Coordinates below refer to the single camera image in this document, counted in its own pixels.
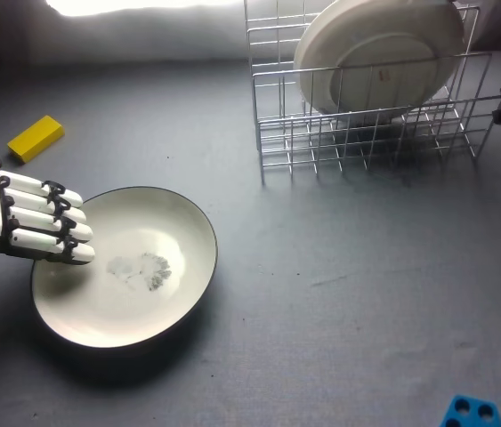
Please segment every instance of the bright light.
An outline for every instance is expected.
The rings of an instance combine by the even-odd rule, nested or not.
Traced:
[[[88,16],[149,7],[177,9],[192,6],[220,6],[235,1],[237,0],[46,0],[52,8],[66,16]]]

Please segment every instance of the gray table surface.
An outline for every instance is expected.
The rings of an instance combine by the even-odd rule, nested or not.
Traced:
[[[84,198],[173,189],[220,246],[187,344],[126,384],[46,349],[31,262],[0,255],[0,425],[421,427],[457,393],[501,411],[501,129],[477,171],[458,157],[410,187],[359,165],[263,186],[247,77],[242,62],[0,73],[7,167]],[[500,85],[501,53],[484,92]],[[44,114],[66,136],[16,166],[6,142]]]

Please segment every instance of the white plate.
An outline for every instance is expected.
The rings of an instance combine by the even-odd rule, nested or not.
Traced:
[[[464,25],[448,0],[338,0],[304,32],[294,68],[430,59],[376,66],[372,76],[370,68],[346,69],[341,102],[340,71],[299,75],[304,98],[322,113],[417,106],[438,92],[457,64],[438,58],[464,50]]]
[[[196,205],[137,187],[104,193],[82,210],[96,259],[33,269],[36,310],[56,334],[86,347],[124,347],[161,334],[195,306],[218,256],[213,227]]]

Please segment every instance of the yellow block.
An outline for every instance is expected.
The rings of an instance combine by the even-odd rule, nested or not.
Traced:
[[[11,142],[13,154],[27,163],[64,134],[62,125],[50,116],[44,116]]]

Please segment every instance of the blue block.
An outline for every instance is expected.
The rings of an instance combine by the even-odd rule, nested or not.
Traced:
[[[495,403],[455,396],[440,427],[501,427]]]

